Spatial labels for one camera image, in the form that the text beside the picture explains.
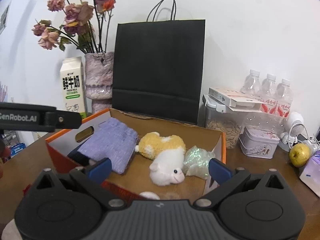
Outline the person left hand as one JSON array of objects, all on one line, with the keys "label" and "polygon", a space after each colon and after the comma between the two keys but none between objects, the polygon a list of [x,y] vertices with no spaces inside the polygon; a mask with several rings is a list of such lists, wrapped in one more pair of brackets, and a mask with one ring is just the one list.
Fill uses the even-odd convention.
[{"label": "person left hand", "polygon": [[[0,139],[0,158],[7,158],[11,155],[11,150],[8,148],[4,141]],[[0,178],[3,177],[3,167],[2,165],[0,166]]]}]

